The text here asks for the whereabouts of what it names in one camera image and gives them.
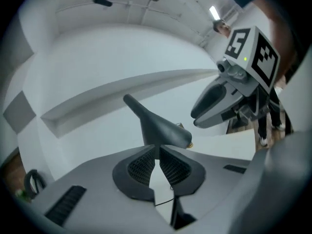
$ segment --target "white curved surface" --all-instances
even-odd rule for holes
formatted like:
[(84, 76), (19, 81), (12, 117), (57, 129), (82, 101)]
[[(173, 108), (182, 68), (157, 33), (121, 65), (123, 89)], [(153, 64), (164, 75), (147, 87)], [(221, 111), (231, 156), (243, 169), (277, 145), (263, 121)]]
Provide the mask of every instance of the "white curved surface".
[(133, 25), (99, 25), (61, 35), (53, 44), (42, 114), (87, 90), (117, 80), (184, 69), (216, 69), (201, 48)]
[(222, 136), (194, 136), (193, 152), (226, 158), (252, 160), (255, 154), (254, 130), (222, 135)]
[[(208, 137), (224, 135), (228, 125), (224, 122), (199, 129), (190, 117), (198, 96), (215, 78), (211, 76), (215, 71), (215, 63), (203, 49), (147, 27), (102, 25), (62, 35), (51, 48), (35, 53), (23, 76), (22, 90), (37, 115), (18, 135), (26, 172), (38, 169), (58, 179), (93, 158), (142, 146), (139, 120), (122, 101), (127, 92), (152, 112), (171, 122), (182, 122), (193, 135), (194, 150), (205, 148)], [(129, 83), (122, 91), (121, 86), (96, 90), (139, 77), (149, 78)], [(93, 103), (100, 97), (103, 100)], [(73, 98), (79, 99), (64, 108), (75, 113), (68, 115), (65, 110), (44, 118), (46, 112)], [(79, 108), (81, 103), (87, 103), (87, 109)], [(210, 151), (220, 155), (217, 149)], [(38, 159), (31, 158), (34, 152)]]

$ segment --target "wooden floor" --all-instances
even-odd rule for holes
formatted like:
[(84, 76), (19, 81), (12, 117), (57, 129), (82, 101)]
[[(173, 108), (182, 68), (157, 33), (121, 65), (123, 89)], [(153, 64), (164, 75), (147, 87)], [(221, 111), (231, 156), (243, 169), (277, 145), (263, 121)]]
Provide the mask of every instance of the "wooden floor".
[(0, 175), (7, 189), (14, 194), (18, 189), (24, 190), (24, 177), (26, 175), (20, 153), (16, 154), (12, 159), (0, 169)]
[[(286, 86), (286, 80), (285, 77), (283, 77), (280, 81), (276, 83), (276, 86), (285, 88)], [(281, 121), (283, 124), (285, 124), (285, 113), (281, 112)], [(267, 115), (267, 139), (268, 139), (268, 146), (262, 147), (259, 142), (259, 134), (258, 134), (258, 121), (249, 121), (248, 126), (246, 127), (240, 127), (237, 129), (232, 129), (231, 128), (232, 122), (230, 122), (229, 129), (227, 131), (228, 134), (231, 133), (237, 133), (249, 129), (254, 129), (254, 140), (255, 140), (255, 146), (256, 146), (256, 151), (263, 149), (263, 148), (270, 148), (275, 142), (279, 141), (280, 139), (285, 137), (285, 132), (280, 132), (278, 130), (273, 130), (272, 129), (272, 124), (271, 124), (271, 115)]]

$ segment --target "fluorescent light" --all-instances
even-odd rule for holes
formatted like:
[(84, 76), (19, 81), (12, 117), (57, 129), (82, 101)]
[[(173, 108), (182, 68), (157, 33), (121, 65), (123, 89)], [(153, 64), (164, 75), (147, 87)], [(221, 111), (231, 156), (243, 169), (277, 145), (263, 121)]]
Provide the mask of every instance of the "fluorescent light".
[(217, 12), (217, 10), (215, 9), (214, 6), (211, 6), (209, 10), (210, 10), (210, 12), (211, 12), (211, 14), (212, 14), (212, 16), (214, 17), (215, 20), (219, 20), (220, 19), (219, 14), (218, 14), (218, 12)]

